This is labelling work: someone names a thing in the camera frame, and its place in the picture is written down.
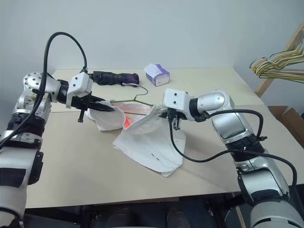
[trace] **beige table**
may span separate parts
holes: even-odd
[[[291,161],[298,170],[298,183],[304,183],[304,150],[268,111],[263,102],[231,67],[169,69],[171,82],[154,87],[142,70],[109,70],[136,72],[141,85],[149,89],[146,102],[160,102],[167,87],[201,95],[215,88],[227,90],[237,108],[259,111],[265,118],[262,142],[270,153]],[[54,77],[70,80],[77,70],[58,70]],[[104,99],[132,98],[139,88],[93,86],[93,95]],[[44,167],[40,181],[28,187],[27,208],[58,207],[84,204],[121,202],[197,194],[211,194],[239,190],[236,170],[230,155],[223,155],[208,163],[188,160],[168,178],[162,177],[128,158],[112,147],[120,130],[99,132],[95,123],[84,119],[78,123],[79,112],[68,110],[63,104],[52,107],[43,135]],[[258,119],[246,114],[253,129]],[[204,159],[225,149],[211,121],[203,123],[182,122],[187,136],[186,154]],[[291,183],[289,168],[277,162],[285,178]]]

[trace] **black shoe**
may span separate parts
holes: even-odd
[[[167,228],[191,228],[191,226],[180,209],[170,208],[167,215]]]
[[[105,228],[130,226],[131,213],[128,208],[115,211],[105,223]]]

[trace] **tissue box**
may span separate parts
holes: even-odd
[[[161,86],[170,81],[170,73],[162,68],[160,64],[150,64],[144,70],[148,79],[155,86]]]

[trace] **white wall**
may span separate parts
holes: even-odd
[[[56,31],[77,38],[89,68],[234,66],[256,89],[261,79],[249,64],[284,48],[304,22],[303,9],[302,0],[1,0],[1,121],[10,116],[23,76],[41,71]],[[80,68],[82,58],[73,42],[57,38],[48,66]],[[302,84],[277,80],[263,100],[303,112],[303,91]]]

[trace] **white cloth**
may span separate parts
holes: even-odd
[[[100,131],[123,128],[114,140],[115,148],[141,165],[169,176],[182,164],[182,157],[175,151],[170,140],[168,121],[159,117],[160,105],[100,102],[111,106],[114,112],[88,110],[86,115],[94,120]],[[124,112],[146,115],[125,114]],[[182,130],[173,131],[174,141],[184,152],[186,136]]]

